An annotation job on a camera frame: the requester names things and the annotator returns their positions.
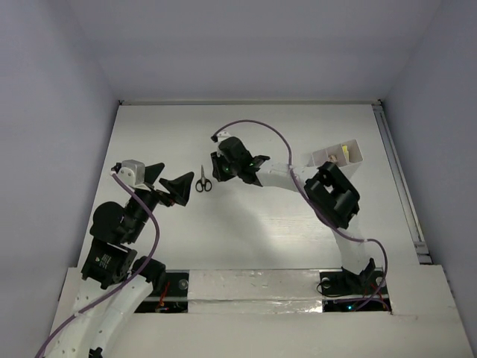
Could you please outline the black handled scissors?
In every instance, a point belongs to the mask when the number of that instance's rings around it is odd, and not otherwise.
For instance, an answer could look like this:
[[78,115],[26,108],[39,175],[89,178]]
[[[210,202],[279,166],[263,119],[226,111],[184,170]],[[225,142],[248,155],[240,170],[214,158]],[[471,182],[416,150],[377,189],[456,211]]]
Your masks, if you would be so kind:
[[200,177],[196,181],[195,190],[197,192],[210,192],[212,190],[212,182],[206,177],[203,165],[200,166]]

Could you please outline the yellow capped white marker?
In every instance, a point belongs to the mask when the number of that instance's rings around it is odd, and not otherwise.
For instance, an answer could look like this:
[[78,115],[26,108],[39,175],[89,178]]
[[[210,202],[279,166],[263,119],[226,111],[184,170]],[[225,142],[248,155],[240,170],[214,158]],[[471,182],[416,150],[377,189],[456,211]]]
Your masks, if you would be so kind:
[[342,145],[341,149],[343,151],[344,158],[345,158],[347,164],[350,164],[351,160],[350,160],[350,152],[349,152],[348,146],[347,145]]

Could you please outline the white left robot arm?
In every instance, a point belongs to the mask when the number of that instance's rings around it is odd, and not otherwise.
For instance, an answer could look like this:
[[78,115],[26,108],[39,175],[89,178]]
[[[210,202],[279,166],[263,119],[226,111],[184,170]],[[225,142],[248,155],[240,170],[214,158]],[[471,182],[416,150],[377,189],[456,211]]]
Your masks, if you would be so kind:
[[71,315],[51,334],[48,357],[111,357],[120,332],[142,301],[161,292],[165,265],[130,248],[145,224],[158,224],[153,211],[174,204],[168,192],[154,189],[163,163],[146,166],[125,160],[111,169],[130,194],[125,205],[99,205],[92,216],[91,246],[81,269]]

